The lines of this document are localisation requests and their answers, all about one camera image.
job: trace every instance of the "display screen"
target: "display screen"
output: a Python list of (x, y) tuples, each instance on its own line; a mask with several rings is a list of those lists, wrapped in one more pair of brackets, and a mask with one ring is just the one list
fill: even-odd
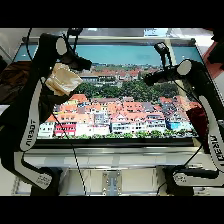
[[(180, 96), (174, 83), (149, 87), (143, 81), (145, 74), (162, 68), (153, 46), (78, 45), (77, 52), (92, 61), (91, 70), (74, 71), (83, 83), (70, 100), (54, 108), (70, 139), (197, 136), (186, 112), (200, 105)], [(191, 59), (200, 60), (195, 49)], [(53, 116), (40, 125), (38, 139), (65, 138)]]

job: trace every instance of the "sky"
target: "sky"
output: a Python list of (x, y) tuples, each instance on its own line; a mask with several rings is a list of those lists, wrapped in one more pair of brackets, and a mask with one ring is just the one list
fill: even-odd
[[(29, 46), (33, 56), (37, 45)], [(77, 45), (78, 55), (102, 64), (136, 64), (162, 65), (160, 55), (153, 46), (124, 46), (124, 45)], [(173, 47), (177, 63), (190, 58), (202, 62), (195, 47)], [(15, 61), (29, 60), (25, 46), (21, 46)]]

